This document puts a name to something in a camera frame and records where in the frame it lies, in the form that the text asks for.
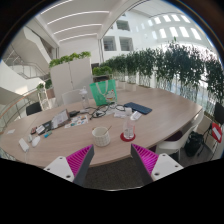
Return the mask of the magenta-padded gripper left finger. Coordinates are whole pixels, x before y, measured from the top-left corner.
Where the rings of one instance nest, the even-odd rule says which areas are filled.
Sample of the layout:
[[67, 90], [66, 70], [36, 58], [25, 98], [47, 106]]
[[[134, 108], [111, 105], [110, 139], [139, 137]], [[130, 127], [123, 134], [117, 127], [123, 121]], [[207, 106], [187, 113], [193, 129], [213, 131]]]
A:
[[57, 157], [44, 170], [82, 186], [93, 156], [94, 145], [91, 144], [67, 157]]

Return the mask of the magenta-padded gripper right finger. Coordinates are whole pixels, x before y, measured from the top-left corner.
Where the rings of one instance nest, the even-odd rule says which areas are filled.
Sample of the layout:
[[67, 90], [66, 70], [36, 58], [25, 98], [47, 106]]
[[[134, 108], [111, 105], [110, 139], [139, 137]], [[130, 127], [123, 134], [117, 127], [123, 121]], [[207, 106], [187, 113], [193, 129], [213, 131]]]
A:
[[136, 163], [144, 185], [182, 169], [182, 166], [166, 153], [158, 155], [136, 144], [131, 145], [131, 156]]

